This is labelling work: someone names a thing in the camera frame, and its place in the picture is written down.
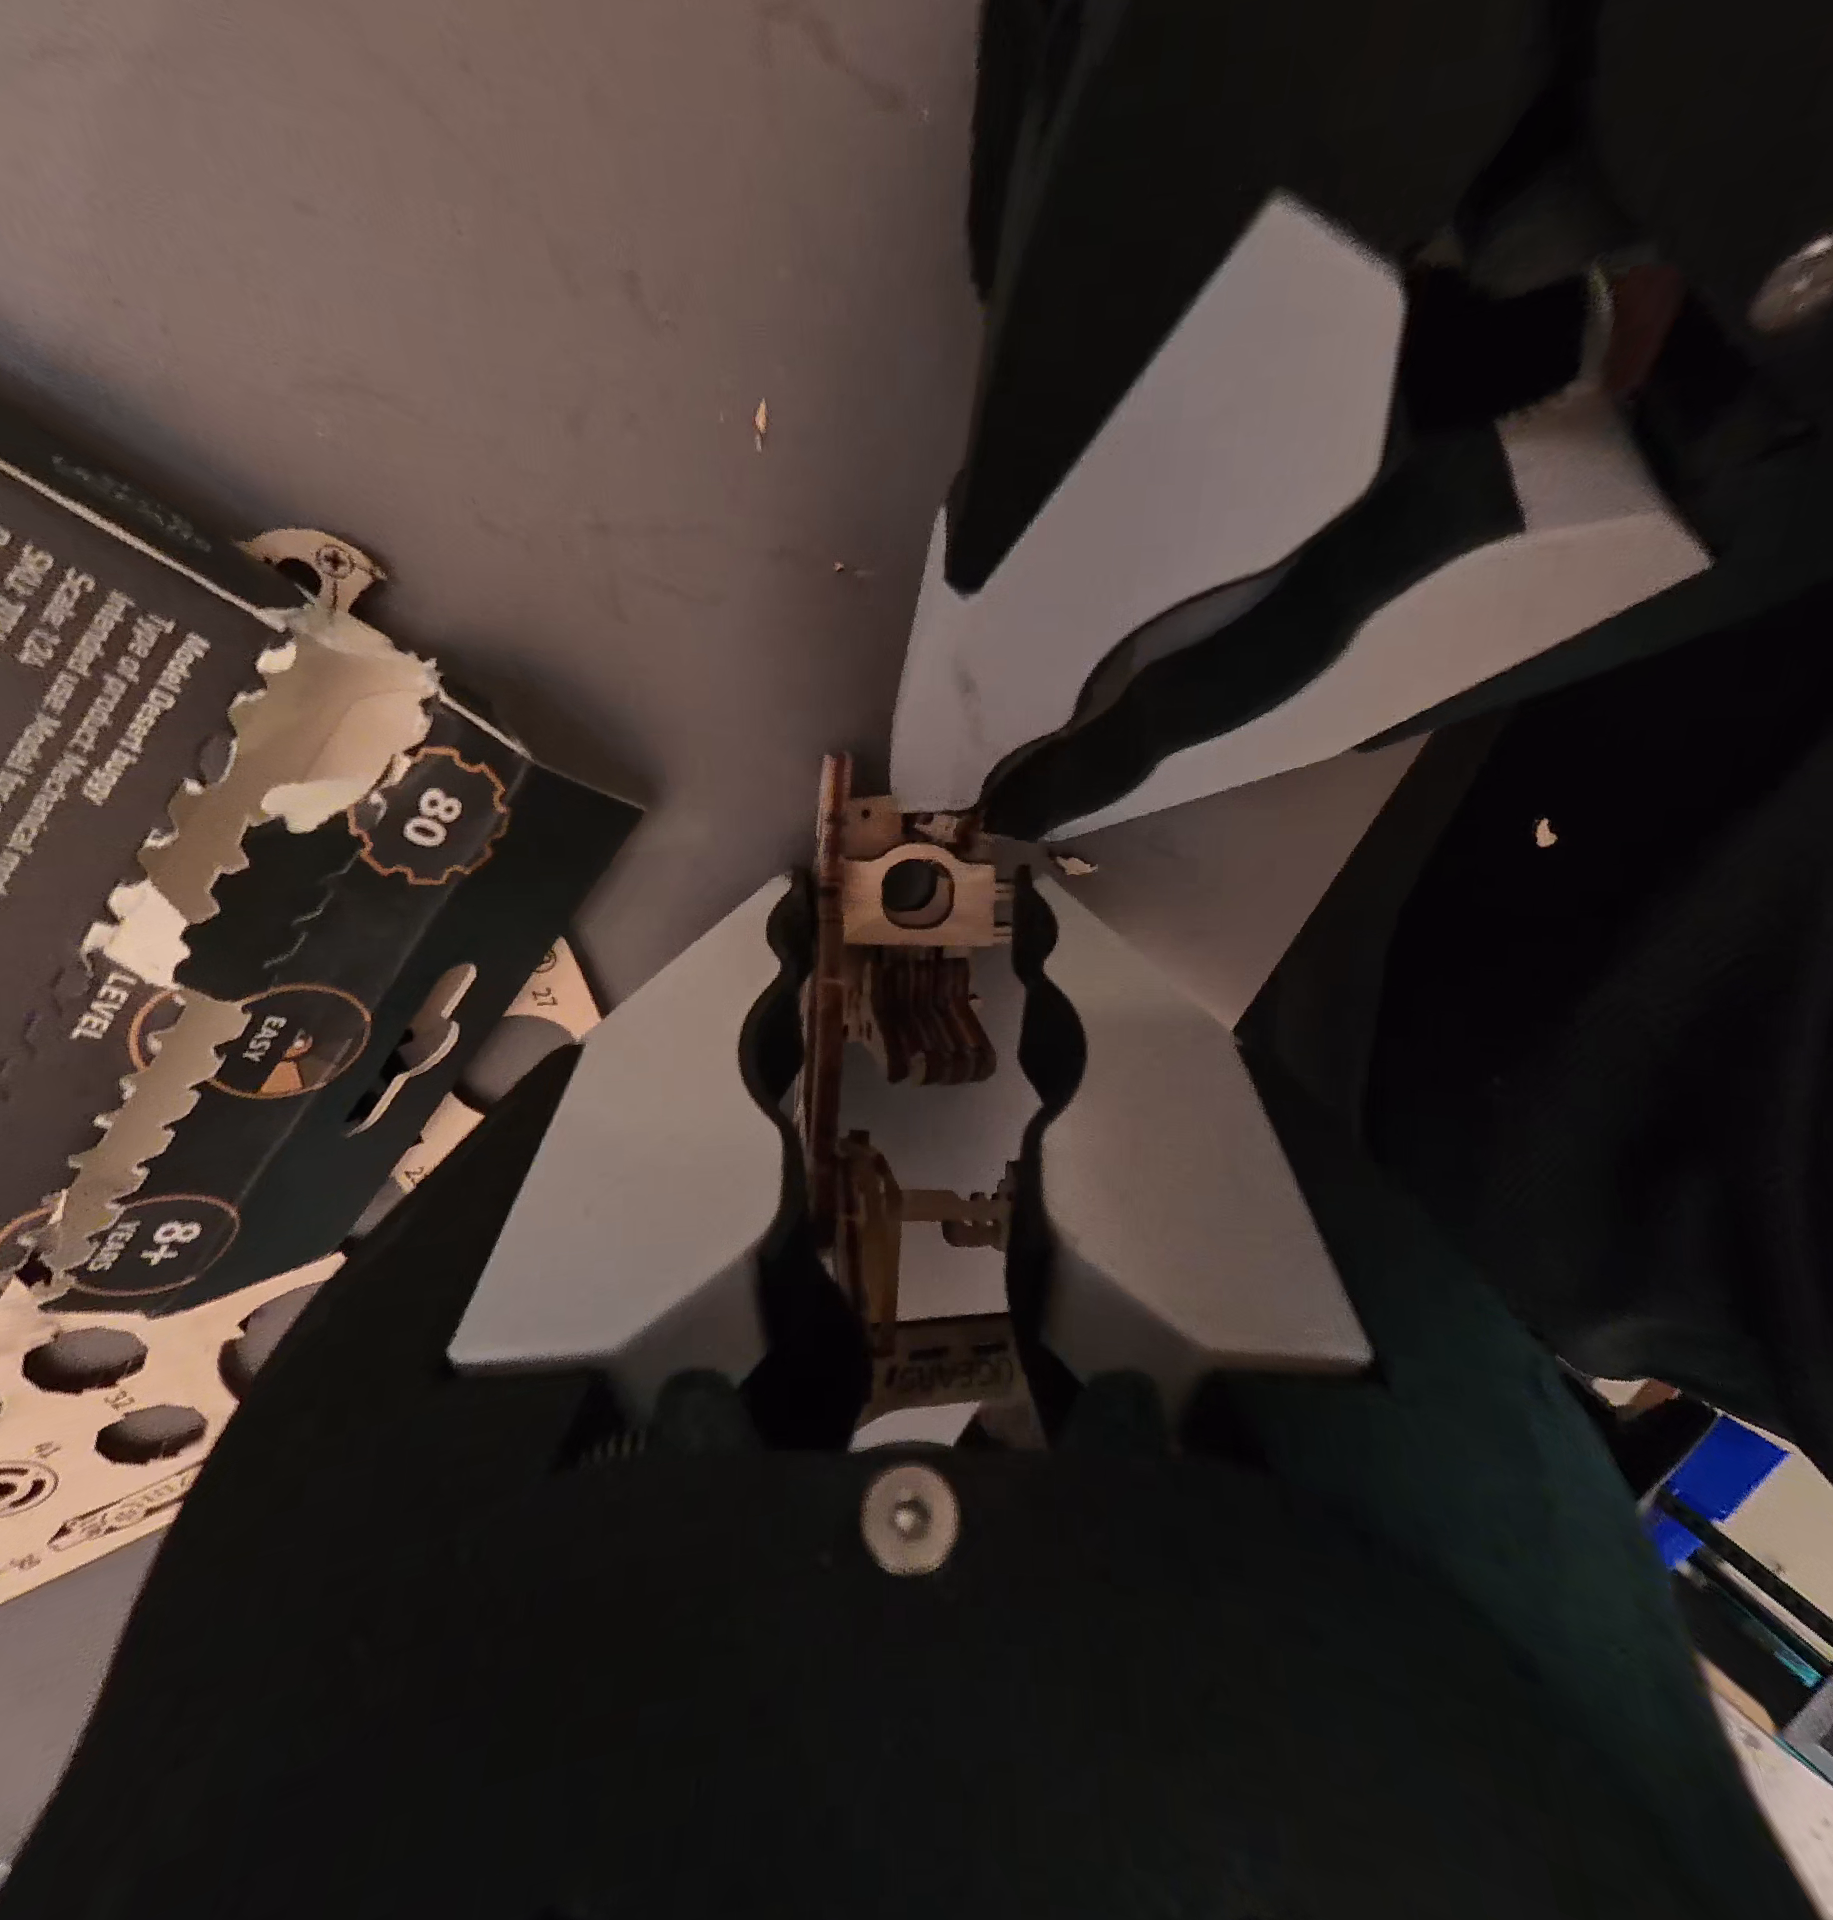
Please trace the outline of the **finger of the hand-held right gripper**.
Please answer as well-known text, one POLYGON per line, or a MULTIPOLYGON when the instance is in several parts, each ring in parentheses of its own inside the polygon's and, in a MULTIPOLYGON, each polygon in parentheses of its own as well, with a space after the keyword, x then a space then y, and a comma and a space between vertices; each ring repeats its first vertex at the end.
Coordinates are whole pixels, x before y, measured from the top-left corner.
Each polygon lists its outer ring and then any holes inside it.
POLYGON ((994 788, 1048 841, 1345 757, 1709 569, 1604 392, 1425 433, 1243 613, 1191 602, 1084 722, 994 788))
POLYGON ((1398 267, 1273 194, 994 565, 942 577, 940 513, 890 722, 890 788, 968 810, 1061 733, 1150 618, 1281 569, 1380 476, 1407 334, 1398 267))

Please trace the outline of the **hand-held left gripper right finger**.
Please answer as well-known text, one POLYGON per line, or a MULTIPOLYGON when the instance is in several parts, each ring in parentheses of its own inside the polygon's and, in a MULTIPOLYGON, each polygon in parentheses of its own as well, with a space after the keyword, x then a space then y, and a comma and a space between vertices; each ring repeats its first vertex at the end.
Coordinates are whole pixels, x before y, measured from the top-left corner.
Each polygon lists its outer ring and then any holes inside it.
POLYGON ((1235 1030, 1034 872, 1011 898, 1001 1149, 1008 1312, 1048 1442, 1098 1378, 1175 1424, 1224 1374, 1378 1366, 1235 1030))

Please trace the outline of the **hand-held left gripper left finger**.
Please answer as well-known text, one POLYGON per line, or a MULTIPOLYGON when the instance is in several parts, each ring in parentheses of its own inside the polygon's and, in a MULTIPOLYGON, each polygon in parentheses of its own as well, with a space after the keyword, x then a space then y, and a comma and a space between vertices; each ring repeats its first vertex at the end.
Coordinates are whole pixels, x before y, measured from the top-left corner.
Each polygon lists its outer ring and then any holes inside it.
POLYGON ((710 1373, 768 1445, 854 1445, 872 1362, 809 1228, 809 959, 809 880, 787 872, 595 1027, 448 1337, 457 1373, 581 1373, 630 1424, 710 1373))

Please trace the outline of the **wooden buggy model assembly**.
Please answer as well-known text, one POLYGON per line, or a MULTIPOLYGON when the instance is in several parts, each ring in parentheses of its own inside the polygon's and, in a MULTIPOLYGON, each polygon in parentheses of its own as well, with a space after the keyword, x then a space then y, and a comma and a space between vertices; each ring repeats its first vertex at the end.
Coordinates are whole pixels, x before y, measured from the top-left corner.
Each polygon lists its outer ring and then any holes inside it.
POLYGON ((972 810, 858 792, 816 810, 797 1134, 816 1241, 861 1321, 858 1445, 1042 1445, 1008 1307, 1023 1129, 1013 863, 972 810))

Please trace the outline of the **person's dark clothing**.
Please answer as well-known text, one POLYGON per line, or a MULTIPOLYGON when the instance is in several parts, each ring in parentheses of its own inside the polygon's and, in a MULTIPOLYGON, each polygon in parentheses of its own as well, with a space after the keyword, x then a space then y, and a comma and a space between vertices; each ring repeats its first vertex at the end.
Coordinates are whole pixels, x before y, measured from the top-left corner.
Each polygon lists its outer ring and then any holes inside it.
MULTIPOLYGON (((1833 91, 1833 4, 981 4, 979 91, 1833 91)), ((1424 737, 1273 1050, 1567 1362, 1833 1453, 1833 575, 1424 737)))

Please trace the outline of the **blue box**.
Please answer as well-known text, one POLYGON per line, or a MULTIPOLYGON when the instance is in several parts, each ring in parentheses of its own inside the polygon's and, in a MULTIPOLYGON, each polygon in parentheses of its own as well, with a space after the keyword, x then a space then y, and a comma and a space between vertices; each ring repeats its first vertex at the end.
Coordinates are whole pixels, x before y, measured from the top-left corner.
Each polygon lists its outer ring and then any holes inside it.
POLYGON ((1685 1453, 1685 1462, 1663 1477, 1660 1493, 1645 1497, 1645 1533, 1669 1573, 1681 1573, 1698 1551, 1698 1529, 1681 1525, 1669 1513, 1669 1500, 1698 1513, 1709 1525, 1729 1520, 1759 1490, 1773 1481, 1792 1452, 1726 1415, 1709 1433, 1685 1453))

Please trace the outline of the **laser-cut plywood part sheet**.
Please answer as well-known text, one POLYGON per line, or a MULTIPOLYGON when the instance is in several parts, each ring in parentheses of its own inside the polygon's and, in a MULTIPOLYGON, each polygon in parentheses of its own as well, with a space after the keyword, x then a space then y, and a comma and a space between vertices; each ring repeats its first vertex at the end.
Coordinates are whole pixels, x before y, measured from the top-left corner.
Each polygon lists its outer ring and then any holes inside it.
POLYGON ((168 1529, 344 1253, 170 1319, 0 1299, 0 1605, 168 1529))

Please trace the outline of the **black cardboard box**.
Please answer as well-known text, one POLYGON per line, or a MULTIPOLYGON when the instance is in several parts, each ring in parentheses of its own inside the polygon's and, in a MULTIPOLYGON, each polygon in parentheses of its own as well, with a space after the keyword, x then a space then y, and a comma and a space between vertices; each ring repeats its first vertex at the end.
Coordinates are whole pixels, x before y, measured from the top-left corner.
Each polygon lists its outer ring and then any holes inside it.
POLYGON ((636 824, 0 406, 0 1299, 327 1255, 636 824))

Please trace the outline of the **wooden piece with cross mark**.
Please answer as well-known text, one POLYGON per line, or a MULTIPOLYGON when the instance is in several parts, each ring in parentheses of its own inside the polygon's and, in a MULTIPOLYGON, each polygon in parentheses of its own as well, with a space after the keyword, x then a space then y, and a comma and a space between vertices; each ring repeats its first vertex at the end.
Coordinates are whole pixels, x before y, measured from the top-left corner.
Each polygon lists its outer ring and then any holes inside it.
POLYGON ((240 552, 273 569, 301 569, 311 602, 335 614, 353 614, 370 592, 391 580, 353 540, 317 527, 257 534, 240 540, 240 552))

